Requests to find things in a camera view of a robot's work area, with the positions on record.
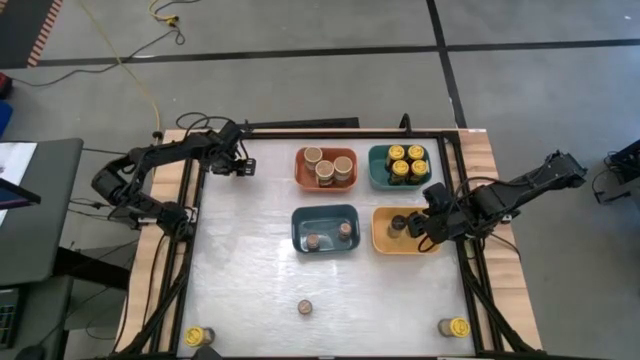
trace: plastic tray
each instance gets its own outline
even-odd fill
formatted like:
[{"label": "plastic tray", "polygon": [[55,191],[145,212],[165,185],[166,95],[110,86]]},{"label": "plastic tray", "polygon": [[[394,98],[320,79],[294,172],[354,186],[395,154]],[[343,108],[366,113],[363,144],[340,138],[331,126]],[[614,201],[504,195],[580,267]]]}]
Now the plastic tray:
[{"label": "plastic tray", "polygon": [[[414,211],[420,212],[424,207],[379,207],[373,211],[371,219],[371,238],[373,239],[373,247],[378,252],[387,255],[428,255],[437,252],[440,244],[434,246],[426,253],[418,251],[418,244],[422,237],[412,238],[406,231],[403,231],[398,238],[391,238],[387,234],[387,228],[391,219],[396,215],[408,216]],[[431,243],[427,240],[423,245],[427,248]]]},{"label": "plastic tray", "polygon": [[306,148],[301,148],[298,150],[298,153],[296,154],[295,167],[296,182],[302,187],[302,189],[315,192],[347,192],[351,190],[353,185],[355,185],[356,180],[358,180],[358,158],[353,150],[348,148],[320,148],[320,150],[322,150],[322,160],[329,160],[333,162],[339,156],[346,156],[353,162],[353,170],[349,181],[342,181],[339,183],[334,181],[329,187],[320,187],[316,182],[315,172],[307,169],[304,165],[305,149]]},{"label": "plastic tray", "polygon": [[[351,238],[341,240],[338,237],[340,224],[351,224]],[[329,205],[297,208],[291,216],[293,247],[305,254],[317,254],[353,250],[360,244],[360,226],[358,212],[351,205]],[[320,236],[320,248],[309,251],[307,235]]]},{"label": "plastic tray", "polygon": [[[405,151],[409,149],[410,145],[402,145]],[[417,190],[422,185],[426,184],[431,179],[431,161],[429,160],[429,152],[425,149],[425,160],[429,166],[429,172],[422,181],[417,185],[389,185],[389,175],[391,175],[385,168],[385,162],[387,161],[387,152],[391,145],[376,145],[369,149],[369,180],[371,180],[371,186],[378,190]]]}]

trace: white paper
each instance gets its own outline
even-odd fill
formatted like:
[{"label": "white paper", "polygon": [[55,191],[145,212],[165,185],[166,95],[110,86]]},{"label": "white paper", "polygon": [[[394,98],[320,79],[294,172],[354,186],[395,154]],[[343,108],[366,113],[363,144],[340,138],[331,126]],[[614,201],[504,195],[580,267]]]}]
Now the white paper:
[{"label": "white paper", "polygon": [[[0,143],[0,178],[20,185],[38,143]],[[0,225],[8,210],[0,210]]]}]

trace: red object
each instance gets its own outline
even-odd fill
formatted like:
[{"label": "red object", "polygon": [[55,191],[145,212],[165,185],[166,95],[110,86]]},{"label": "red object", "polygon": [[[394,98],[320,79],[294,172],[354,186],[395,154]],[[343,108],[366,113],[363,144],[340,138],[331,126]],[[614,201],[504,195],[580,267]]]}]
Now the red object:
[{"label": "red object", "polygon": [[4,100],[9,97],[11,89],[13,88],[13,80],[7,75],[0,73],[0,100]]}]

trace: orange striped tape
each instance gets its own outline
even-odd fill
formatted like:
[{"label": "orange striped tape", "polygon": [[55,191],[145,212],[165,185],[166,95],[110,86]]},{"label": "orange striped tape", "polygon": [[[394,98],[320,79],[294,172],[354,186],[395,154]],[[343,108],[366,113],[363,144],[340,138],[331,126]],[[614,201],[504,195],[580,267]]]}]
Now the orange striped tape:
[{"label": "orange striped tape", "polygon": [[[9,0],[0,0],[0,4],[6,3],[7,1]],[[51,3],[47,17],[44,19],[44,23],[40,29],[40,34],[38,35],[35,44],[33,44],[33,48],[31,48],[31,54],[27,60],[27,67],[38,66],[38,61],[40,60],[40,56],[42,56],[44,46],[47,44],[47,39],[53,30],[53,24],[56,22],[56,18],[58,17],[58,13],[60,13],[61,7],[62,0],[53,0]]]}]

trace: concrete floor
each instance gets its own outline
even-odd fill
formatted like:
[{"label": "concrete floor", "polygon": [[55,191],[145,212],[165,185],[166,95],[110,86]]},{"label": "concrete floor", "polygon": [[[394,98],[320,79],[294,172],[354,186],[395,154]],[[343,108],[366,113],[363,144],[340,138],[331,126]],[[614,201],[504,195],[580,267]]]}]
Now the concrete floor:
[{"label": "concrete floor", "polygon": [[[147,1],[87,0],[121,54],[166,31]],[[640,5],[605,0],[437,1],[448,44],[640,38]],[[434,45],[424,1],[227,0],[168,9],[187,43],[161,41],[146,54]],[[77,2],[64,3],[44,59],[111,54]],[[640,135],[640,47],[451,53],[469,127],[487,128],[503,178],[570,151],[600,171],[608,151]],[[393,54],[174,62],[131,66],[158,101],[165,128],[188,111],[250,121],[359,116],[363,127],[454,127],[438,55]],[[7,71],[45,81],[69,71]],[[5,140],[78,136],[88,147],[126,151],[151,142],[154,116],[119,69],[78,75],[43,89],[18,86]],[[110,156],[83,154],[74,196],[97,198],[89,182]],[[640,353],[640,221],[620,201],[595,203],[587,185],[547,194],[514,229],[544,348],[554,354],[635,359]],[[63,245],[114,246],[126,228],[70,216]],[[99,329],[109,336],[109,329]],[[109,341],[74,332],[67,358],[105,354]]]}]

